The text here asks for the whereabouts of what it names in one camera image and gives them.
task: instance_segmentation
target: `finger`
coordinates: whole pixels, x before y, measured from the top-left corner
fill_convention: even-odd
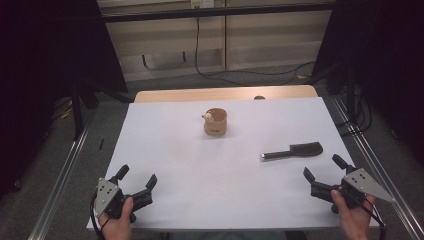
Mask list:
[[[121,219],[130,219],[130,214],[134,206],[134,200],[132,197],[129,197],[125,200],[124,206],[122,207]]]
[[[333,198],[334,203],[337,205],[337,208],[339,209],[339,214],[341,217],[348,216],[349,208],[346,205],[346,201],[344,200],[343,196],[340,194],[338,190],[332,190],[331,191],[331,197]]]

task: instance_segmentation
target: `cable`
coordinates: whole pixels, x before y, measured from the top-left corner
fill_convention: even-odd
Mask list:
[[[368,213],[377,223],[380,225],[380,240],[386,239],[386,233],[387,233],[387,225],[381,220],[380,216],[374,215],[368,208],[364,206],[364,204],[360,203],[358,200],[356,200],[348,191],[343,191],[351,200],[353,200],[359,207],[362,208],[366,213]]]
[[[196,72],[204,78],[211,79],[211,80],[225,81],[225,82],[229,82],[229,83],[241,85],[241,86],[247,86],[243,83],[234,82],[234,81],[231,81],[231,80],[228,80],[228,79],[212,78],[212,77],[219,75],[219,74],[223,74],[223,73],[248,73],[248,74],[257,74],[257,75],[264,75],[264,76],[278,76],[278,75],[284,75],[284,74],[294,72],[294,76],[290,80],[281,84],[281,85],[285,85],[285,84],[294,80],[296,73],[300,68],[307,66],[309,64],[315,63],[314,61],[306,62],[306,63],[300,64],[295,69],[285,71],[285,72],[278,72],[278,73],[261,73],[261,72],[255,72],[255,71],[247,71],[247,70],[228,70],[228,71],[219,71],[219,72],[215,72],[215,73],[204,74],[204,73],[200,72],[200,70],[199,70],[198,57],[197,57],[198,56],[198,49],[199,49],[199,33],[200,33],[200,23],[199,23],[200,20],[199,19],[200,19],[199,17],[196,18],[196,20],[197,20],[197,34],[196,34],[196,49],[195,49],[195,53],[194,53],[194,67],[196,69]]]
[[[96,188],[96,192],[94,192],[93,197],[91,198],[90,219],[91,219],[91,223],[93,224],[94,231],[96,231],[97,237],[100,240],[105,240],[105,237],[103,236],[102,231],[97,227],[96,218],[94,217],[94,201],[96,201],[96,198],[97,198],[97,188]]]
[[[352,134],[364,133],[365,131],[367,131],[371,127],[372,120],[373,120],[372,111],[371,111],[371,107],[370,107],[369,101],[367,99],[365,99],[365,102],[367,104],[368,114],[369,114],[369,120],[368,120],[367,126],[361,129],[362,125],[365,122],[365,113],[364,113],[364,122],[362,122],[360,125],[357,126],[358,129],[351,130],[351,131],[349,131],[347,133],[340,134],[341,137],[349,136],[349,135],[352,135]]]

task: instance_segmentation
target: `metal frame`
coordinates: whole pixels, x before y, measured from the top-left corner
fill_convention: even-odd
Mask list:
[[[80,24],[81,21],[113,23],[113,22],[132,22],[147,20],[163,20],[178,18],[196,18],[196,17],[217,17],[217,16],[235,16],[250,14],[267,13],[287,13],[287,12],[312,12],[333,10],[335,7],[349,7],[359,4],[356,2],[339,3],[319,2],[319,3],[299,3],[299,4],[280,4],[265,6],[246,6],[246,7],[221,7],[221,8],[202,8],[202,9],[184,9],[145,13],[125,13],[125,14],[103,14],[100,17],[74,17],[74,18],[55,18],[52,19],[58,23]]]

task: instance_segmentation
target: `black curtain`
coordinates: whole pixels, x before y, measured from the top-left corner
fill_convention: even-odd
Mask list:
[[[0,196],[35,156],[73,81],[127,91],[105,25],[74,21],[87,16],[101,16],[96,0],[0,2]]]

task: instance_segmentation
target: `wall outlet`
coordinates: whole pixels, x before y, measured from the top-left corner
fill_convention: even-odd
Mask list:
[[[191,0],[191,8],[201,8],[202,7],[202,0]]]
[[[191,8],[214,8],[215,2],[214,0],[191,0]]]
[[[202,1],[202,8],[214,8],[215,7],[215,1],[214,0],[203,0]]]

